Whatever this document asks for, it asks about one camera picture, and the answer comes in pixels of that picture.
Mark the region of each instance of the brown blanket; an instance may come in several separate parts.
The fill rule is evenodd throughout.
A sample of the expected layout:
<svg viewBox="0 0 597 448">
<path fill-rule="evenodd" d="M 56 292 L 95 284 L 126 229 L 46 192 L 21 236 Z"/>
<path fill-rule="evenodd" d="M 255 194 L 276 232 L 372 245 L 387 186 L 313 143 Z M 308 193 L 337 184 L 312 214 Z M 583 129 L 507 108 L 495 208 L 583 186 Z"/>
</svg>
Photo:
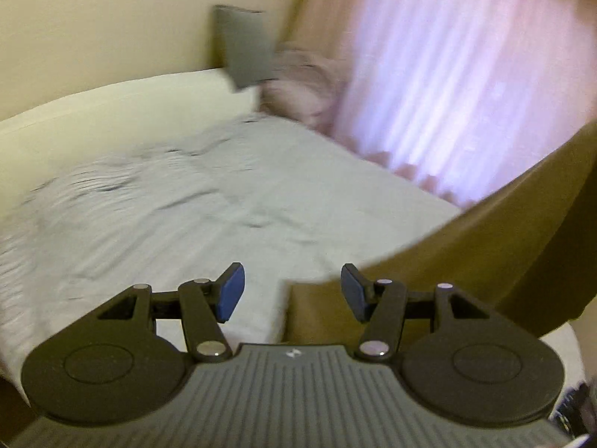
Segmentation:
<svg viewBox="0 0 597 448">
<path fill-rule="evenodd" d="M 597 294 L 597 122 L 515 181 L 364 274 L 429 291 L 453 283 L 540 336 Z M 408 322 L 403 343 L 428 326 Z M 354 346 L 339 279 L 292 286 L 286 341 Z"/>
</svg>

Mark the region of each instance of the bed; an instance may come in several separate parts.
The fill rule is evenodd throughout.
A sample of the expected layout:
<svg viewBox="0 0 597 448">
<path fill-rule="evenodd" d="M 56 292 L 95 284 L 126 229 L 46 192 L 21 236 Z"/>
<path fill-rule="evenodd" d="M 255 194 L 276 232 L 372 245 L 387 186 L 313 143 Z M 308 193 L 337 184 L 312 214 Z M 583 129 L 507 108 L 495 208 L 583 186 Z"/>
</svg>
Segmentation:
<svg viewBox="0 0 597 448">
<path fill-rule="evenodd" d="M 233 88 L 220 70 L 171 74 L 0 123 L 0 359 L 17 386 L 35 345 L 131 284 L 170 290 L 241 261 L 246 291 L 223 330 L 233 346 L 278 342 L 289 282 L 386 257 L 458 215 Z M 184 348 L 176 323 L 157 328 Z M 566 384 L 583 379 L 572 328 L 545 341 Z"/>
</svg>

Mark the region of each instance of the sheer curtain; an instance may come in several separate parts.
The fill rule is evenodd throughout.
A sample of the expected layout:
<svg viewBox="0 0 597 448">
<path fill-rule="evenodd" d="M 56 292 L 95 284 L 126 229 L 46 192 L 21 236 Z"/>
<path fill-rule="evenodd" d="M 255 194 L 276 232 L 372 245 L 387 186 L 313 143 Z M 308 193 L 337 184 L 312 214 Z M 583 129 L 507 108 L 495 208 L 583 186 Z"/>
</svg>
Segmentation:
<svg viewBox="0 0 597 448">
<path fill-rule="evenodd" d="M 334 139 L 461 206 L 597 113 L 597 0 L 305 0 L 293 40 L 351 61 Z"/>
</svg>

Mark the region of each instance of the beige wall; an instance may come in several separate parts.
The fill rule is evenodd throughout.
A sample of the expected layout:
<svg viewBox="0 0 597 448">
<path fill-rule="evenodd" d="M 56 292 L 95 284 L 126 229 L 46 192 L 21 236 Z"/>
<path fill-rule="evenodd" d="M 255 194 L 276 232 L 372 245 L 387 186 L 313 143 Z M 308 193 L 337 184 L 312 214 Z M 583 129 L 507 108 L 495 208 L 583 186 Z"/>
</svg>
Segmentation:
<svg viewBox="0 0 597 448">
<path fill-rule="evenodd" d="M 108 83 L 210 67 L 210 7 L 268 12 L 296 0 L 0 0 L 0 120 Z"/>
</svg>

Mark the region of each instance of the wrinkled sheet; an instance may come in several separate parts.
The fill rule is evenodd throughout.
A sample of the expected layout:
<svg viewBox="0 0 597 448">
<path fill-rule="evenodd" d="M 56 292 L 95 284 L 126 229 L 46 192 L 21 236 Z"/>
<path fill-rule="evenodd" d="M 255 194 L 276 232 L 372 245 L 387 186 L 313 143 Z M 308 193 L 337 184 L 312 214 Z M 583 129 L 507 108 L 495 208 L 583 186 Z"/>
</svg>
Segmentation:
<svg viewBox="0 0 597 448">
<path fill-rule="evenodd" d="M 371 263 L 459 213 L 300 125 L 255 115 L 81 166 L 31 193 L 0 240 L 0 357 L 18 385 L 43 340 L 136 283 L 213 278 L 245 293 L 228 340 L 281 339 L 294 282 Z M 183 348 L 172 323 L 158 331 Z"/>
</svg>

